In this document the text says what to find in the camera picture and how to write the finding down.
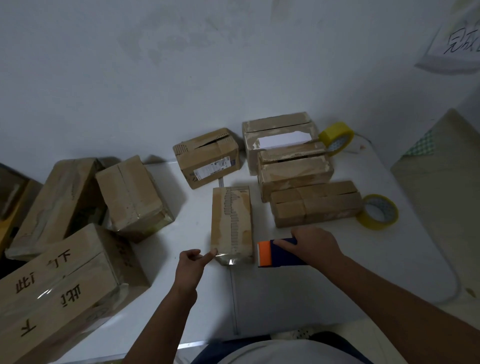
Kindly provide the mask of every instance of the brown cardboard box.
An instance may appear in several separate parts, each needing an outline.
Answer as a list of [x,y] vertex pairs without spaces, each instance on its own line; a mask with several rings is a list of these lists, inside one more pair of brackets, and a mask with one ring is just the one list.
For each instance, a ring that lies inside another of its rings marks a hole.
[[253,263],[252,206],[250,189],[213,189],[211,248],[217,248],[217,261],[224,265]]
[[262,201],[273,191],[326,183],[334,172],[322,142],[286,146],[258,154],[258,183]]
[[0,221],[0,254],[12,243],[41,188],[41,183],[29,180],[11,214],[6,220]]
[[192,189],[240,169],[239,146],[226,128],[181,142],[173,151]]
[[270,202],[278,228],[349,218],[363,208],[352,181],[316,184],[272,193]]
[[0,280],[2,363],[48,363],[149,287],[130,245],[90,224]]
[[23,221],[7,258],[29,261],[85,225],[100,223],[107,206],[95,174],[96,158],[57,162]]
[[27,182],[27,178],[0,165],[0,220],[8,217]]
[[139,156],[96,174],[117,234],[138,243],[174,220]]
[[306,112],[244,121],[242,133],[251,176],[258,172],[260,151],[318,140],[318,129]]

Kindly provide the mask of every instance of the yellow tape roll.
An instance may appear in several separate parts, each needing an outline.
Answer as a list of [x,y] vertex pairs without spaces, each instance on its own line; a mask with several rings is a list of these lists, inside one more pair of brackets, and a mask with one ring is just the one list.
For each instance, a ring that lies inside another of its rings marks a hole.
[[385,196],[369,194],[363,198],[363,202],[365,205],[357,215],[357,220],[364,227],[371,230],[382,230],[395,224],[398,220],[398,208]]
[[349,145],[353,136],[353,130],[339,121],[322,131],[318,139],[327,147],[328,155],[333,156]]

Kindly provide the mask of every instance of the green checkered cloth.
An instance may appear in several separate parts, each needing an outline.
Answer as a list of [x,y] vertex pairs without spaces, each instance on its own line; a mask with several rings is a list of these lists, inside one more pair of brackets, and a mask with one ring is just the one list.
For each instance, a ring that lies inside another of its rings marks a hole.
[[433,135],[432,131],[429,130],[404,156],[431,156],[434,151],[435,144],[433,143]]

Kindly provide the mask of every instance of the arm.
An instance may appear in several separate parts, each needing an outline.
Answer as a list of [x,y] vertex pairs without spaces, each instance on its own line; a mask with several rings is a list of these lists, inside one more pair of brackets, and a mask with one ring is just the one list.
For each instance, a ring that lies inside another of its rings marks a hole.
[[480,331],[343,255],[333,235],[293,228],[274,243],[323,273],[382,330],[407,362],[480,363]]
[[173,363],[190,309],[197,300],[198,282],[216,250],[200,255],[199,249],[180,253],[170,292],[129,350],[123,364]]

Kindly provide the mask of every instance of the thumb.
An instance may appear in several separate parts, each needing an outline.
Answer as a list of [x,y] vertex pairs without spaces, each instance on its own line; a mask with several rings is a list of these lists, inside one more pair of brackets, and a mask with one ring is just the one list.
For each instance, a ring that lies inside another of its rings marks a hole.
[[273,244],[278,245],[283,250],[286,250],[287,252],[290,252],[290,253],[294,254],[295,245],[287,242],[286,240],[275,239],[275,240],[273,240]]
[[205,254],[204,256],[202,256],[200,259],[198,259],[198,262],[200,262],[200,264],[202,266],[206,266],[208,263],[210,263],[210,261],[215,258],[215,255],[217,254],[217,249],[216,248],[213,248],[212,250],[210,250],[207,254]]

